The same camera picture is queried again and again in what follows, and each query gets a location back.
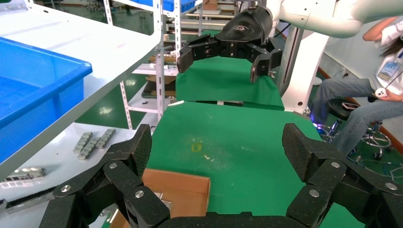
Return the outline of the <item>person's hand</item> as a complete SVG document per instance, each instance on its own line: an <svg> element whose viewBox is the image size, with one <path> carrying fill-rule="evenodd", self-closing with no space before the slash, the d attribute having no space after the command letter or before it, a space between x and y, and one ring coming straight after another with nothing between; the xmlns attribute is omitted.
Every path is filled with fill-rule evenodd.
<svg viewBox="0 0 403 228"><path fill-rule="evenodd" d="M386 96L381 97L380 99L384 100L384 101L400 102L403 100L403 95L397 95L397 94L391 92L390 90L386 89Z"/></svg>

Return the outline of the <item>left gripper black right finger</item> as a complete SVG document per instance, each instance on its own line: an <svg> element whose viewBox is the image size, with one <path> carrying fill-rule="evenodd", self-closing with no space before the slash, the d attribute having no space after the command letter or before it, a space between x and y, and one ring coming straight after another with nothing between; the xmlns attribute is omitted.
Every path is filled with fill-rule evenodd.
<svg viewBox="0 0 403 228"><path fill-rule="evenodd" d="M282 134L285 155L305 184L286 216L317 228L334 204L346 208L367 228L403 225L403 189L338 152L332 145L306 137L294 123Z"/></svg>

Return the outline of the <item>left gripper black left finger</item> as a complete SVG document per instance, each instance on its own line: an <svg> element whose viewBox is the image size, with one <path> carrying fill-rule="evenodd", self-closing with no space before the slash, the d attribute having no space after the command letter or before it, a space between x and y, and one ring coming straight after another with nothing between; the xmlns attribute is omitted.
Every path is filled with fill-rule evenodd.
<svg viewBox="0 0 403 228"><path fill-rule="evenodd" d="M111 145L93 167L55 187L39 226L87 228L115 204L131 227L159 227L170 211L142 181L151 147L151 128L142 124L133 138Z"/></svg>

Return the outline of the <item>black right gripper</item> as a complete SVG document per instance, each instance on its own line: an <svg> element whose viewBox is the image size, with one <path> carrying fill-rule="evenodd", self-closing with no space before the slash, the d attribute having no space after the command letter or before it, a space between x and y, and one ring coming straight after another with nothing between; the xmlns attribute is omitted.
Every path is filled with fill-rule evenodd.
<svg viewBox="0 0 403 228"><path fill-rule="evenodd" d="M260 76L268 76L273 68L281 65L282 44L277 38L267 39L272 25L268 9L248 8L232 18L215 38L205 34L184 42L177 59L178 72L184 73L194 61L218 55L246 58L252 63L250 82L254 84Z"/></svg>

